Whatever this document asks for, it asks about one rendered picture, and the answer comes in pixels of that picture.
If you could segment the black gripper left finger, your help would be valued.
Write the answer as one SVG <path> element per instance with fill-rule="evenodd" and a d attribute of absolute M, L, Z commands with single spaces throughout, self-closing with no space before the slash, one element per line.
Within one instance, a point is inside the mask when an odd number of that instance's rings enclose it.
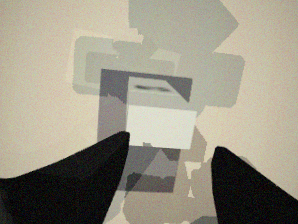
<path fill-rule="evenodd" d="M 120 185 L 129 132 L 55 164 L 0 179 L 0 224 L 102 224 Z"/>

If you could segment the grey rectangular box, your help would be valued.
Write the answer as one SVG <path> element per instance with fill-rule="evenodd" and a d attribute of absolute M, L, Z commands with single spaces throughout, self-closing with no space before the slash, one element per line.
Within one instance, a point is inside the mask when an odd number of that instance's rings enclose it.
<path fill-rule="evenodd" d="M 129 145 L 190 149 L 197 111 L 166 80 L 128 77 Z"/>

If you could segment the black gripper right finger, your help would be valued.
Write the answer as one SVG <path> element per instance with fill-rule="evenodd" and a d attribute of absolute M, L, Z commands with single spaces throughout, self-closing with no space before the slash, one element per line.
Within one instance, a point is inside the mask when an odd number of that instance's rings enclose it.
<path fill-rule="evenodd" d="M 298 200 L 230 149 L 210 161 L 218 224 L 298 224 Z"/>

